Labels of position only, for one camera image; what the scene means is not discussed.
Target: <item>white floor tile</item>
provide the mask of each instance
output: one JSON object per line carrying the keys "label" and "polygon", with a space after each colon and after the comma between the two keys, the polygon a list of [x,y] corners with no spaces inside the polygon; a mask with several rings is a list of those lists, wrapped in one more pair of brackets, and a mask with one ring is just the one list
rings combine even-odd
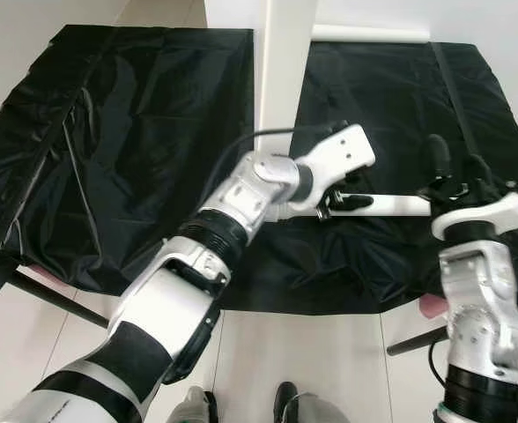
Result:
{"label": "white floor tile", "polygon": [[185,20],[184,26],[187,28],[206,28],[206,10],[204,0],[192,0],[189,15]]}
{"label": "white floor tile", "polygon": [[272,421],[285,380],[352,423],[390,422],[379,316],[226,311],[214,386],[220,421]]}
{"label": "white floor tile", "polygon": [[18,288],[0,291],[0,417],[43,374],[66,313]]}
{"label": "white floor tile", "polygon": [[[118,301],[117,297],[83,291],[78,292],[75,300],[106,317],[110,316]],[[206,390],[211,390],[218,357],[221,325],[222,318],[218,321],[211,342],[193,373],[184,381],[160,388],[150,407],[145,423],[165,423],[171,411],[184,399],[190,386],[198,385]],[[86,322],[80,317],[69,315],[49,362],[46,375],[54,373],[72,361],[87,355],[100,345],[105,337],[106,331],[99,326]]]}
{"label": "white floor tile", "polygon": [[[384,345],[390,346],[405,339],[439,328],[445,320],[428,320],[418,309],[418,301],[404,304],[381,315]],[[448,342],[438,343],[434,362],[441,376],[447,371]],[[432,421],[433,410],[443,398],[443,388],[427,366],[427,348],[387,356],[388,383],[394,423]]]}
{"label": "white floor tile", "polygon": [[182,26],[189,15],[191,0],[130,0],[118,25]]}

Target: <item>white wall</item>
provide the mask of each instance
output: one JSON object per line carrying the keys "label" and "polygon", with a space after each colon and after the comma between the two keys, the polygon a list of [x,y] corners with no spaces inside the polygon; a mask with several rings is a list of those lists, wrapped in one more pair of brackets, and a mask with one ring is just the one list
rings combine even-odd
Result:
{"label": "white wall", "polygon": [[[264,1],[206,0],[209,27],[257,27]],[[434,41],[476,44],[518,122],[518,0],[320,0],[316,23],[428,29]]]}
{"label": "white wall", "polygon": [[65,24],[113,24],[128,0],[0,0],[0,105]]}

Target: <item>shoe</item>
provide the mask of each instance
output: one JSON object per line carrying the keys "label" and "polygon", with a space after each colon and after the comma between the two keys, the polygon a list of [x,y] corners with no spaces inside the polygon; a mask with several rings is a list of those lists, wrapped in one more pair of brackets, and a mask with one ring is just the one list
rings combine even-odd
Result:
{"label": "shoe", "polygon": [[298,400],[294,399],[297,395],[298,390],[294,383],[282,382],[278,385],[273,407],[275,423],[298,423]]}
{"label": "shoe", "polygon": [[208,421],[209,423],[218,423],[218,406],[216,404],[216,397],[209,390],[204,392],[208,400]]}

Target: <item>pink object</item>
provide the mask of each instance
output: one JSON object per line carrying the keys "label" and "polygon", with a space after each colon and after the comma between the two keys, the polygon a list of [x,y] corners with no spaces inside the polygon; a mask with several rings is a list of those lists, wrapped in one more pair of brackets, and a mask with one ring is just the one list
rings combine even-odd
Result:
{"label": "pink object", "polygon": [[419,311],[428,319],[442,315],[448,309],[447,300],[430,293],[419,297]]}
{"label": "pink object", "polygon": [[38,264],[30,264],[28,266],[28,269],[31,271],[34,271],[47,279],[49,282],[59,285],[59,286],[67,286],[67,284],[63,283],[60,279],[56,278],[54,275],[49,273],[47,270],[45,270],[43,267],[39,266]]}

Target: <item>black band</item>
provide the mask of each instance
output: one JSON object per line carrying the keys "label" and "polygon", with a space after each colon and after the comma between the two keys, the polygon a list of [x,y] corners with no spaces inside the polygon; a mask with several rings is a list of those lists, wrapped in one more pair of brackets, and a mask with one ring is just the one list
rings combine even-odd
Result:
{"label": "black band", "polygon": [[159,342],[128,322],[120,323],[112,337],[85,360],[122,379],[141,403],[160,382],[172,361]]}
{"label": "black band", "polygon": [[449,366],[445,401],[450,411],[481,423],[515,423],[518,385]]}
{"label": "black band", "polygon": [[300,175],[300,183],[290,201],[306,200],[310,192],[312,192],[312,186],[314,185],[312,170],[308,166],[298,165],[298,173]]}
{"label": "black band", "polygon": [[142,416],[129,399],[80,373],[57,372],[42,381],[34,390],[56,390],[77,395],[100,405],[118,423],[142,423]]}
{"label": "black band", "polygon": [[239,262],[248,244],[248,234],[236,220],[221,211],[202,210],[181,225],[179,236],[200,242],[230,269]]}
{"label": "black band", "polygon": [[499,241],[494,225],[482,220],[469,220],[448,226],[444,236],[447,245],[481,240]]}

